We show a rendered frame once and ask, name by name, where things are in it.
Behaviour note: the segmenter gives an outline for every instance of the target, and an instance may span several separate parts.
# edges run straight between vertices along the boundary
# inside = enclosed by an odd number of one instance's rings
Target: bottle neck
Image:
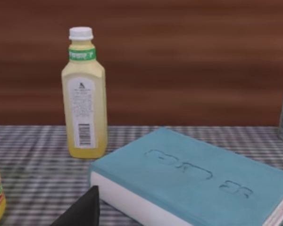
[[[90,61],[96,59],[95,46],[90,40],[72,41],[69,46],[69,60],[71,61]]]

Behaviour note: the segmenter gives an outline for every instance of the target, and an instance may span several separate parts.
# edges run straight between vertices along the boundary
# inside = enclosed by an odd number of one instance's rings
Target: wood panel
[[[0,1],[0,124],[64,124],[68,29],[94,29],[111,125],[277,125],[283,0]]]

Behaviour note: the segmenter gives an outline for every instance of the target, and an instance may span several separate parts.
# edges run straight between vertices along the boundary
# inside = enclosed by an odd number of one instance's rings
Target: book
[[[283,170],[166,128],[91,163],[100,199],[144,226],[278,226]]]
[[[93,186],[50,226],[99,226],[99,188]]]

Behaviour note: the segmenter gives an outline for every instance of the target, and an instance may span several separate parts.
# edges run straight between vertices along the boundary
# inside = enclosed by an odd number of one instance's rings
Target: table
[[[110,126],[107,153],[157,127]],[[283,169],[275,127],[167,127]],[[7,209],[0,226],[48,226],[88,190],[91,160],[74,159],[64,126],[0,126]],[[101,202],[101,226],[139,226]]]

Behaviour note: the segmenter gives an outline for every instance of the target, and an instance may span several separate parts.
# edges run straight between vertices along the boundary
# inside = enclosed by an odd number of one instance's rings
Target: black object
[[[98,186],[92,186],[67,209],[51,226],[98,226],[100,198]]]

